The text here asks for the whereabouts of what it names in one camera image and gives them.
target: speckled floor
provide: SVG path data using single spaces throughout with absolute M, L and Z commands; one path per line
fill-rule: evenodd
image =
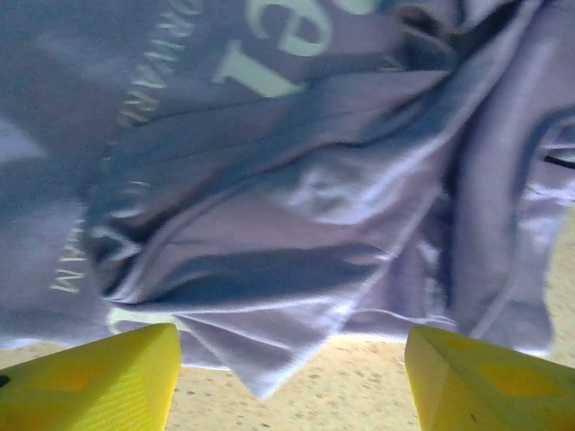
M 550 358 L 575 367 L 575 212 L 557 246 L 548 295 L 557 332 Z M 0 368 L 58 348 L 0 352 Z M 257 401 L 230 373 L 184 369 L 170 431 L 419 430 L 403 368 L 403 346 L 339 339 L 267 401 Z

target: yellow object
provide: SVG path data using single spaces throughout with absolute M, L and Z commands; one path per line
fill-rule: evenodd
M 0 431 L 163 430 L 181 366 L 171 324 L 0 371 Z
M 575 370 L 414 327 L 405 367 L 423 431 L 575 431 Z

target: beige tile floor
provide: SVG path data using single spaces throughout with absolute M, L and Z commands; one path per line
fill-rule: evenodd
M 553 260 L 548 302 L 557 331 L 551 359 L 575 367 L 575 212 Z M 0 352 L 0 368 L 58 350 Z M 230 373 L 185 369 L 170 431 L 419 430 L 403 368 L 403 346 L 333 341 L 270 400 L 258 401 Z

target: yellow plastic piece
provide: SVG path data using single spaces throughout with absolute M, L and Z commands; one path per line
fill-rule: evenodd
M 0 431 L 163 430 L 178 330 L 157 324 L 0 371 Z
M 423 431 L 575 431 L 575 370 L 414 327 L 405 367 Z

